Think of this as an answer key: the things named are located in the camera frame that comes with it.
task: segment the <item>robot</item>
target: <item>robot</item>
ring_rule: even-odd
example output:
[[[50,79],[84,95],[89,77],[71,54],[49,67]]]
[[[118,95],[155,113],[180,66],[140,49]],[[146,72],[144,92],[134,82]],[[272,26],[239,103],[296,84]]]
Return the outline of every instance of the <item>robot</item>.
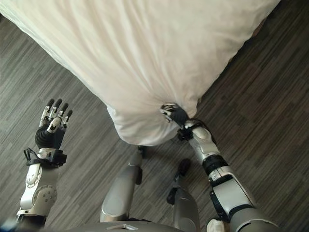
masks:
[[[51,99],[44,108],[35,142],[40,149],[24,151],[29,166],[26,189],[21,197],[20,210],[14,226],[3,225],[3,231],[36,231],[44,227],[46,218],[57,198],[56,184],[59,168],[66,162],[60,146],[72,115],[64,113],[68,104],[58,109]],[[179,125],[178,138],[187,140],[194,149],[196,158],[208,176],[212,186],[210,199],[220,220],[228,222],[231,232],[278,232],[279,227],[268,219],[257,207],[250,192],[239,181],[217,148],[210,131],[198,119],[189,118],[177,104],[162,105],[161,113],[169,122]],[[99,232],[104,230],[138,230],[139,232],[200,232],[198,208],[190,195],[185,174],[190,160],[181,161],[174,177],[174,187],[167,202],[174,206],[174,227],[137,220],[129,217],[135,185],[142,181],[141,163],[145,147],[139,146],[128,165],[115,178],[101,207],[100,223],[74,228],[72,232]]]

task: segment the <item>gray wooden floor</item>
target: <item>gray wooden floor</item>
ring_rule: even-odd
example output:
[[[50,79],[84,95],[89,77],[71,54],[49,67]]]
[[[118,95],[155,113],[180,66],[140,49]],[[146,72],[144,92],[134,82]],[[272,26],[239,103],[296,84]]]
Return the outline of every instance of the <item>gray wooden floor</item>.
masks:
[[[199,105],[223,156],[260,207],[284,231],[309,231],[309,4],[283,0],[260,33],[240,50]],[[46,100],[61,97],[74,110],[63,149],[58,201],[47,225],[66,229],[98,222],[118,170],[136,147],[121,141],[105,105],[31,38],[0,22],[0,218],[19,208],[27,172],[23,149]],[[176,140],[149,149],[131,216],[171,224],[165,202],[178,162],[194,158]],[[215,216],[210,186],[195,161],[188,176],[201,224]]]

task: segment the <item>robotic hand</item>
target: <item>robotic hand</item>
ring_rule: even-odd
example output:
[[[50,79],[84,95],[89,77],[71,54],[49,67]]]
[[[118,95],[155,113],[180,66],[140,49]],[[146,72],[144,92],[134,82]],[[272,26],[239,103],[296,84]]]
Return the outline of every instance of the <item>robotic hand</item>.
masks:
[[[178,138],[188,140],[212,186],[210,198],[221,220],[230,222],[232,232],[275,232],[276,224],[257,208],[250,192],[241,184],[220,155],[216,142],[207,127],[197,119],[189,119],[177,104],[164,104],[161,113],[175,121],[180,129]]]
[[[26,189],[20,201],[20,210],[17,213],[17,222],[23,225],[42,227],[46,217],[57,198],[56,182],[58,167],[66,162],[67,156],[60,149],[72,110],[66,116],[68,108],[59,99],[54,104],[51,99],[45,106],[39,128],[35,135],[35,143],[39,153],[32,149],[24,150],[29,170],[26,177]]]

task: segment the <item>silver robot leg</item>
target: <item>silver robot leg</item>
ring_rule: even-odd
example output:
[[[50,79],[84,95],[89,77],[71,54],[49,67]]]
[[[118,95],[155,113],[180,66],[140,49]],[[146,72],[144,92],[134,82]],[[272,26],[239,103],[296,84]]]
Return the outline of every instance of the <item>silver robot leg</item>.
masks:
[[[101,207],[100,222],[127,220],[134,187],[140,184],[143,148],[133,154],[127,167],[116,177]]]
[[[175,186],[171,189],[167,201],[174,205],[174,227],[184,232],[200,232],[198,208],[195,199],[188,192],[184,175],[190,160],[184,159],[180,163],[175,175]]]

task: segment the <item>robot finger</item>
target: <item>robot finger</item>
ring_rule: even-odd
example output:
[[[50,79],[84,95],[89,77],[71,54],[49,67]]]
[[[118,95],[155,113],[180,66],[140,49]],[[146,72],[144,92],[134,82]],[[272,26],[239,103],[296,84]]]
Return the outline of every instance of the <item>robot finger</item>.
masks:
[[[46,125],[48,123],[48,115],[49,115],[50,109],[52,105],[54,104],[54,102],[55,102],[54,99],[51,99],[48,101],[47,105],[45,106],[43,110],[39,127]]]
[[[55,133],[59,126],[61,125],[62,119],[60,117],[55,117],[53,121],[49,124],[49,127],[47,128],[47,131],[49,133]]]
[[[58,113],[58,117],[61,117],[61,118],[63,117],[64,112],[67,110],[68,106],[69,106],[69,104],[67,104],[67,103],[64,104],[64,106],[62,107],[62,109]]]
[[[179,105],[174,102],[167,102],[163,104],[160,108],[161,114],[165,116],[165,118],[168,120],[168,122],[173,121],[172,118],[170,118],[171,114],[176,111],[176,109],[179,108]]]
[[[52,108],[49,117],[48,117],[48,121],[52,121],[54,119],[54,114],[57,113],[57,110],[60,106],[60,104],[62,103],[61,99],[58,99],[54,105],[54,107]]]
[[[63,123],[62,123],[63,128],[66,128],[68,126],[68,121],[69,121],[69,118],[71,117],[72,113],[73,113],[73,111],[69,110],[67,116],[65,116]]]

